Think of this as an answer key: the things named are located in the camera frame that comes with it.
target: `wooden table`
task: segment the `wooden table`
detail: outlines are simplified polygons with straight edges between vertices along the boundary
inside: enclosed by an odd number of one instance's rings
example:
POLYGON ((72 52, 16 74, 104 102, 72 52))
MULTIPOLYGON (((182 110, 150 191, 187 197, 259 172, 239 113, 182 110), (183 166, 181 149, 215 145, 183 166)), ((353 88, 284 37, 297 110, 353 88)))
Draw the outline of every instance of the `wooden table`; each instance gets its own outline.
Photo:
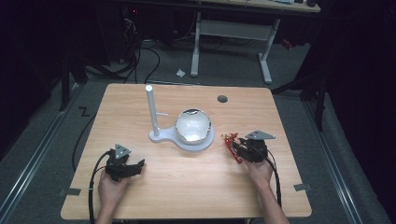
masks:
MULTIPOLYGON (((119 143, 132 150, 129 163, 146 159, 141 175, 130 181, 115 218, 229 218, 261 217, 258 195, 245 164, 236 163, 221 139, 222 133, 255 130, 276 136, 266 140, 274 154, 280 177, 283 210, 287 217, 307 217, 311 207, 272 93, 265 88, 152 85, 161 128, 171 127, 178 114, 189 108, 204 110, 212 120, 215 139, 200 152, 189 152, 172 142, 153 143, 149 105, 142 84, 110 84, 105 92, 90 136, 62 209, 65 219, 89 219, 88 186, 99 157, 119 143), (228 97, 227 103, 218 101, 228 97)), ((95 177, 94 213, 100 202, 95 177)), ((276 188, 275 178, 272 188, 276 188)))

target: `hand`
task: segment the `hand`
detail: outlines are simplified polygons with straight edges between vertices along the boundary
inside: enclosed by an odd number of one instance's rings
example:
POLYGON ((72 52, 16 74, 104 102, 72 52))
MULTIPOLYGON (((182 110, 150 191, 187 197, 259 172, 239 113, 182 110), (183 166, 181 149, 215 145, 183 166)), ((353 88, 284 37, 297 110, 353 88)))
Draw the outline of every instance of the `hand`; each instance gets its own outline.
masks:
POLYGON ((121 179, 119 182, 111 179, 111 176, 102 171, 99 181, 99 197, 101 208, 96 223, 111 223, 114 212, 125 193, 131 177, 121 179))
POLYGON ((131 178, 123 178, 118 181, 111 179, 111 176, 102 171, 99 181, 99 197, 102 206, 115 207, 120 202, 126 186, 131 178))
POLYGON ((262 189, 270 187, 270 180, 274 170, 268 161, 264 160, 253 163, 244 160, 244 162, 247 165, 250 178, 257 188, 262 189))

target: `silver metal bracket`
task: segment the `silver metal bracket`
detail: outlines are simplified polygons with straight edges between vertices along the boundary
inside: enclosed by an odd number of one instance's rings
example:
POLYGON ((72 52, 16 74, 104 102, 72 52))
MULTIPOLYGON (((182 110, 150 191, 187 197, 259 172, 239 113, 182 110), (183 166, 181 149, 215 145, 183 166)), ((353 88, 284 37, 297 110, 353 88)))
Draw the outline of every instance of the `silver metal bracket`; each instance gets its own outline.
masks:
POLYGON ((259 130, 256 130, 253 133, 248 133, 247 135, 245 135, 245 137, 252 139, 252 140, 264 140, 264 139, 275 139, 276 138, 274 135, 271 135, 269 133, 264 133, 259 130))
POLYGON ((126 147, 123 147, 120 144, 116 144, 115 150, 116 150, 116 159, 117 160, 122 158, 122 157, 124 157, 124 156, 127 156, 129 153, 131 153, 131 150, 129 150, 126 147))

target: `white base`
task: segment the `white base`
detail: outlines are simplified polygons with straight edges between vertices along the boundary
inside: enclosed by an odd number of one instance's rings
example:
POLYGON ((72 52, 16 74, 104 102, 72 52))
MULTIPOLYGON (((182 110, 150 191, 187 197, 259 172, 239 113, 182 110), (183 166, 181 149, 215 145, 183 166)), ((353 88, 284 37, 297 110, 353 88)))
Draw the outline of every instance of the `white base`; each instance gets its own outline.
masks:
POLYGON ((168 129, 160 129, 159 130, 160 135, 155 136, 154 131, 149 132, 149 138, 151 139, 152 142, 154 143, 159 143, 163 141, 172 141, 174 142, 178 147, 188 150, 188 151, 201 151, 206 148, 208 148, 213 140, 215 139, 215 130, 213 127, 211 127, 209 136, 200 144, 198 145, 187 145, 183 142, 181 142, 176 133, 175 127, 168 128, 168 129))

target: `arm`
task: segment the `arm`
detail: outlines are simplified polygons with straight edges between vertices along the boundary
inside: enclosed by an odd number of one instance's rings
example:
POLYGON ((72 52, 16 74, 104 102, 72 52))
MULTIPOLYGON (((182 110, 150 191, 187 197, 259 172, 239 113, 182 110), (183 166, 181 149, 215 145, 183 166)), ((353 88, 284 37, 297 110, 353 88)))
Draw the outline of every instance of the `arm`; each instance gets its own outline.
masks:
POLYGON ((120 182, 111 179, 111 176, 102 171, 99 181, 99 197, 101 207, 96 224, 111 224, 117 205, 119 204, 126 186, 131 178, 123 178, 120 182))
POLYGON ((273 172, 271 165, 268 161, 257 163, 245 161, 245 164, 256 190, 259 192, 265 223, 289 223, 271 190, 270 180, 273 172))

